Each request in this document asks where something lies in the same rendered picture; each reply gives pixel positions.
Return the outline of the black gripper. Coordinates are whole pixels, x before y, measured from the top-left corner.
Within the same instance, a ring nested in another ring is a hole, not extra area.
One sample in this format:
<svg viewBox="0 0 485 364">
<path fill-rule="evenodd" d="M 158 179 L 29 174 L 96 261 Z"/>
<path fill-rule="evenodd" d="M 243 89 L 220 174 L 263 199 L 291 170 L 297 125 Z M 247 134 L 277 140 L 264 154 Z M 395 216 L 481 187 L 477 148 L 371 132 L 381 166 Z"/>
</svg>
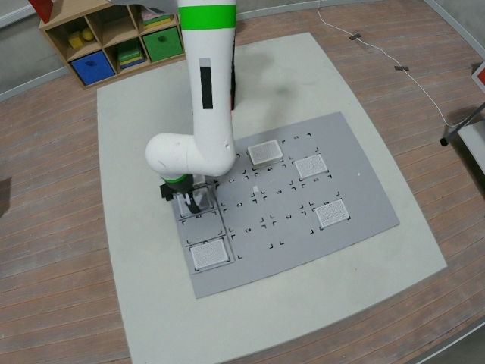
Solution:
<svg viewBox="0 0 485 364">
<path fill-rule="evenodd" d="M 183 198 L 187 200 L 187 201 L 185 200 L 185 204 L 189 208 L 189 211 L 191 211 L 192 214 L 198 214 L 201 211 L 200 211 L 200 209 L 197 209 L 199 207 L 196 205 L 196 202 L 193 198 L 193 192 L 192 191 L 195 190 L 194 187 L 193 187 L 193 183 L 194 183 L 194 179 L 192 179 L 191 183 L 188 186 L 184 187 L 183 189 L 179 189 L 179 190 L 175 190 L 175 191 L 183 194 Z"/>
</svg>

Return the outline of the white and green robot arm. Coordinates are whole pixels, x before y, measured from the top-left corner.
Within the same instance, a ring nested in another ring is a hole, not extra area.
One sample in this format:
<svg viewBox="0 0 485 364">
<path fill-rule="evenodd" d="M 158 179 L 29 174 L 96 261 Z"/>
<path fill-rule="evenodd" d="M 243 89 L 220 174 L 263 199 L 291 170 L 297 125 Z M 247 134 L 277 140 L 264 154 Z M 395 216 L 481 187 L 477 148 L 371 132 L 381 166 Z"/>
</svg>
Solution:
<svg viewBox="0 0 485 364">
<path fill-rule="evenodd" d="M 193 135 L 160 133 L 145 149 L 149 167 L 165 184 L 171 201 L 194 174 L 221 176 L 236 161 L 231 109 L 231 76 L 237 0 L 106 0 L 138 4 L 156 15 L 180 15 L 192 93 Z M 142 1 L 142 2 L 141 2 Z M 174 190 L 175 189 L 175 190 Z"/>
</svg>

